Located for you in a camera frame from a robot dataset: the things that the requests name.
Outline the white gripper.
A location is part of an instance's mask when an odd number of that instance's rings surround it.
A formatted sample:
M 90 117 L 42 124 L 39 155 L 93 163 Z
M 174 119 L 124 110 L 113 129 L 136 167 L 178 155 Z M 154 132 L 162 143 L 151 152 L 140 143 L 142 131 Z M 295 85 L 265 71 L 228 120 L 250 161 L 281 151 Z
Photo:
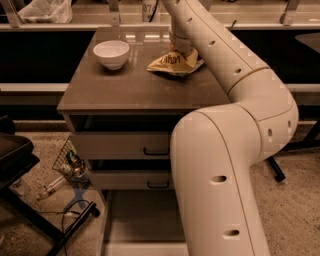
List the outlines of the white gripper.
M 187 54 L 192 50 L 191 41 L 189 39 L 180 38 L 172 31 L 169 31 L 169 39 L 173 48 L 182 54 Z

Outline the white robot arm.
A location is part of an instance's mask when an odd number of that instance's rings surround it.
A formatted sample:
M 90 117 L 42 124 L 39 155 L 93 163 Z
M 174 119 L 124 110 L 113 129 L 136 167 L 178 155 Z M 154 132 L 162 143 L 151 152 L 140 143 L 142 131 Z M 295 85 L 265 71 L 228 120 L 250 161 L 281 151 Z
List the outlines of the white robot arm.
M 275 72 L 199 0 L 162 0 L 174 46 L 193 46 L 229 98 L 175 126 L 171 168 L 189 256 L 270 256 L 249 169 L 293 137 L 298 108 Z

